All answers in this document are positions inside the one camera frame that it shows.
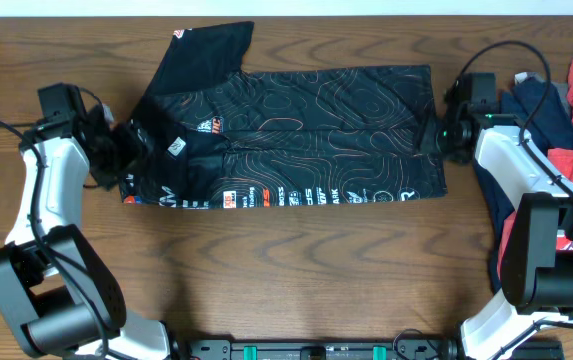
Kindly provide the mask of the black orange-patterned jersey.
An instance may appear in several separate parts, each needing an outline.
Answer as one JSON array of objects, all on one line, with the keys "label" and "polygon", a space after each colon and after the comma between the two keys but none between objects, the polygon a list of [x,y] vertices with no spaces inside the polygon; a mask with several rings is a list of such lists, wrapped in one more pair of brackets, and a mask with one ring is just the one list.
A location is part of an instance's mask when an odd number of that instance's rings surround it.
[{"label": "black orange-patterned jersey", "polygon": [[146,150],[121,199],[188,209],[441,197],[443,163],[416,140],[434,117],[426,65],[242,68],[254,26],[178,29],[128,121]]}]

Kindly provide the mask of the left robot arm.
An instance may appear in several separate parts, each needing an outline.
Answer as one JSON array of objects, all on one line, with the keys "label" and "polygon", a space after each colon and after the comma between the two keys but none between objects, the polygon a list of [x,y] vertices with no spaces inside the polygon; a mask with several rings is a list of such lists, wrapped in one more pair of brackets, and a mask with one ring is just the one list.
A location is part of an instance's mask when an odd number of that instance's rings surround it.
[{"label": "left robot arm", "polygon": [[167,326],[125,304],[120,286],[81,231],[85,181],[109,183],[120,135],[107,106],[50,107],[16,135],[25,182],[0,247],[0,312],[31,358],[176,359]]}]

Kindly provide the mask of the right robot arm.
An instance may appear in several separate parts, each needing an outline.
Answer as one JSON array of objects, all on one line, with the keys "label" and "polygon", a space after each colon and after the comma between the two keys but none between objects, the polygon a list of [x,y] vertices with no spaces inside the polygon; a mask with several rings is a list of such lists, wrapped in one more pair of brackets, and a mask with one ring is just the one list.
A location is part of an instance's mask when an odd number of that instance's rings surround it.
[{"label": "right robot arm", "polygon": [[485,169],[512,203],[516,217],[498,261],[500,290],[446,341],[441,359],[510,359],[548,349],[530,337],[548,328],[573,329],[573,182],[531,143],[526,121],[467,102],[447,120],[419,128],[416,150],[465,155]]}]

